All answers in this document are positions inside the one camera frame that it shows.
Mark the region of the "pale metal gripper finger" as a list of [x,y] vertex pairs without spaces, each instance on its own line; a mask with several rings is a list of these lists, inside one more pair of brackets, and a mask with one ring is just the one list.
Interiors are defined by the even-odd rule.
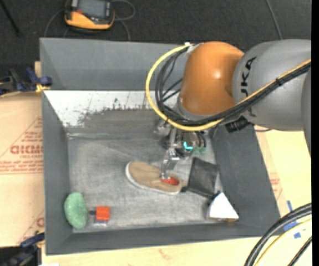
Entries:
[[161,163],[161,179],[168,179],[170,177],[169,171],[173,170],[179,161],[175,149],[168,149],[165,152],[163,161]]

